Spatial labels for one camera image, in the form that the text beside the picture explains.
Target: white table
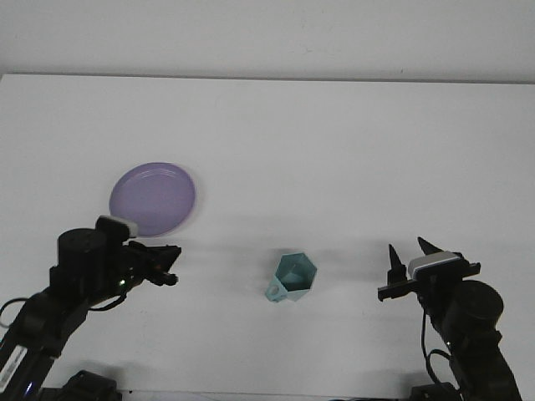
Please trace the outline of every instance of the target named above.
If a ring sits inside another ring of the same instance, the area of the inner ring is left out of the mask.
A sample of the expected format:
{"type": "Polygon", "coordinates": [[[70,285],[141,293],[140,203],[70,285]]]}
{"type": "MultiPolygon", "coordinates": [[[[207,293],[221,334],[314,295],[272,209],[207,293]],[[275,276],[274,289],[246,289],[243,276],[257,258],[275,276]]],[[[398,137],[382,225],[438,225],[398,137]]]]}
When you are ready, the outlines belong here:
{"type": "Polygon", "coordinates": [[[142,241],[183,247],[179,285],[90,314],[48,386],[86,368],[138,390],[406,396],[430,382],[420,305],[376,290],[387,244],[408,262],[423,236],[482,263],[534,399],[534,110],[530,85],[5,75],[2,299],[46,287],[57,236],[105,214],[128,169],[169,161],[194,177],[195,212],[142,241]],[[272,304],[291,250],[318,266],[313,290],[272,304]]]}

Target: cable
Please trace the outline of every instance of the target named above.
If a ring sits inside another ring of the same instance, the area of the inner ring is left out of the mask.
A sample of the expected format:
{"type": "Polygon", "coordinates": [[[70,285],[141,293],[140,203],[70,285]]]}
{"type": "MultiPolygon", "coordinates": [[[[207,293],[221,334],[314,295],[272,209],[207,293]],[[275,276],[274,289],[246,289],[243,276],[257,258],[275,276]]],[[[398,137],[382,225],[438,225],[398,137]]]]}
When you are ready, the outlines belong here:
{"type": "Polygon", "coordinates": [[[433,370],[433,367],[431,366],[431,355],[436,354],[440,355],[444,358],[446,358],[448,361],[451,359],[451,355],[449,353],[446,353],[445,351],[442,351],[441,349],[433,349],[430,353],[427,353],[427,350],[425,349],[425,321],[426,321],[426,314],[424,311],[424,316],[421,320],[421,351],[424,353],[424,359],[425,359],[425,370],[427,370],[427,374],[429,374],[429,377],[433,381],[434,384],[441,386],[441,388],[444,389],[447,393],[454,393],[457,395],[461,390],[456,389],[455,392],[452,392],[450,388],[446,387],[443,382],[441,382],[438,377],[435,374],[435,371],[433,370]]]}
{"type": "MultiPolygon", "coordinates": [[[[9,301],[7,301],[6,303],[3,304],[2,307],[0,307],[0,317],[2,317],[2,314],[3,312],[6,310],[6,308],[9,306],[9,305],[12,305],[16,302],[26,302],[28,299],[27,298],[14,298],[14,299],[10,299],[9,301]]],[[[3,328],[9,328],[9,326],[11,326],[11,323],[10,324],[3,324],[2,321],[0,321],[0,327],[3,327],[3,328]]]]}

